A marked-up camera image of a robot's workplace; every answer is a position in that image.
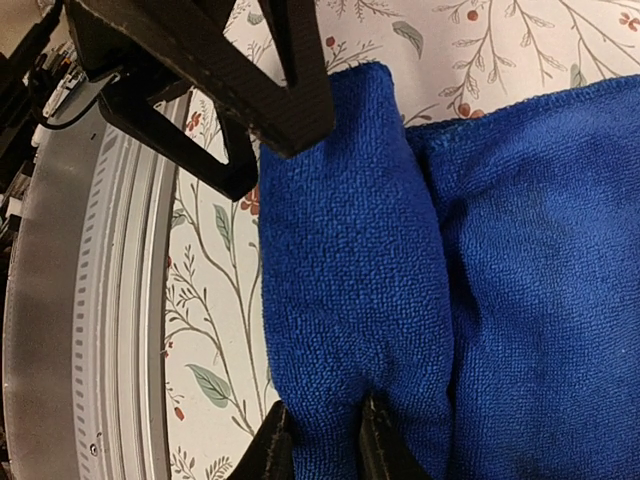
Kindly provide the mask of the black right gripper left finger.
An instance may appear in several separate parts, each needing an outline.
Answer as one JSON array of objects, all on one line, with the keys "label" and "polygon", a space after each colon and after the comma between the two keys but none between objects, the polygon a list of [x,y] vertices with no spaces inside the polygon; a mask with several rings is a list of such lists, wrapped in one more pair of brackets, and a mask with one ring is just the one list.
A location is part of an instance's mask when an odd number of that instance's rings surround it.
[{"label": "black right gripper left finger", "polygon": [[292,420],[275,402],[228,480],[294,480]]}]

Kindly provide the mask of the blue microfibre towel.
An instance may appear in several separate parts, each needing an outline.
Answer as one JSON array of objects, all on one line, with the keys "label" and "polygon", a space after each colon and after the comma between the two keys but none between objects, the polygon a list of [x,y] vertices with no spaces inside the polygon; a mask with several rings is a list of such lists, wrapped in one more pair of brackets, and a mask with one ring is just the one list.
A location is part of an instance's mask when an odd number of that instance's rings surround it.
[{"label": "blue microfibre towel", "polygon": [[381,396],[435,479],[639,475],[639,79],[405,127],[389,69],[261,153],[265,338],[299,479],[353,479]]}]

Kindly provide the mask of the floral patterned table mat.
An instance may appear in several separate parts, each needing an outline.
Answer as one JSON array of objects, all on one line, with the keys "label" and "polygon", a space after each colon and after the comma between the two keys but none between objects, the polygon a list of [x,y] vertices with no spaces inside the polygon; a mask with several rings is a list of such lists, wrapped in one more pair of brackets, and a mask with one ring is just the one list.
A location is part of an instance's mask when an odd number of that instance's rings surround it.
[{"label": "floral patterned table mat", "polygon": [[[635,1],[320,1],[325,65],[389,67],[403,123],[478,118],[639,70]],[[276,400],[263,336],[257,191],[179,171],[165,303],[170,473],[224,479]]]}]

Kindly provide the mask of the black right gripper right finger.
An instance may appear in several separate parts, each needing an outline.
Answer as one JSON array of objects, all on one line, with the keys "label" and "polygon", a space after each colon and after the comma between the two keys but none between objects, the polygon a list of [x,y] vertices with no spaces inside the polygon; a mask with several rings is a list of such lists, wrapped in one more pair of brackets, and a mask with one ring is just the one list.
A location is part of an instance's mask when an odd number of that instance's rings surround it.
[{"label": "black right gripper right finger", "polygon": [[387,406],[376,397],[369,397],[363,405],[359,455],[360,479],[427,480],[430,478],[392,425]]}]

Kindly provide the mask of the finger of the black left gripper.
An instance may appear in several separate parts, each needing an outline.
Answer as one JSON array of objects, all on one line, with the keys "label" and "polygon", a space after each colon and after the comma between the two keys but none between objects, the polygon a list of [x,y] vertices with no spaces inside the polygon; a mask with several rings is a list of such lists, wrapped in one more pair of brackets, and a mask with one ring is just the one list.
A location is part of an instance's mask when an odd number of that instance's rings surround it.
[{"label": "finger of the black left gripper", "polygon": [[143,96],[141,85],[125,78],[103,87],[99,109],[112,126],[166,157],[218,193],[238,201],[258,181],[258,166],[250,136],[241,124],[220,121],[228,161],[223,163],[159,113]]},{"label": "finger of the black left gripper", "polygon": [[261,13],[284,72],[277,83],[224,34],[231,1],[67,1],[81,64],[103,92],[141,112],[194,86],[224,114],[289,158],[325,139],[334,105],[315,4],[262,1]]}]

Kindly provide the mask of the aluminium front rail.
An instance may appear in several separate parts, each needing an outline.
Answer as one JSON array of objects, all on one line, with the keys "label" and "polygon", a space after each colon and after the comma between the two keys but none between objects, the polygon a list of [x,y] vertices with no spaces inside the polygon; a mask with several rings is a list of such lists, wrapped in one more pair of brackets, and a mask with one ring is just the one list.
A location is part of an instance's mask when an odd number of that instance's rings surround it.
[{"label": "aluminium front rail", "polygon": [[97,110],[43,135],[2,338],[16,479],[166,479],[164,286],[175,166]]}]

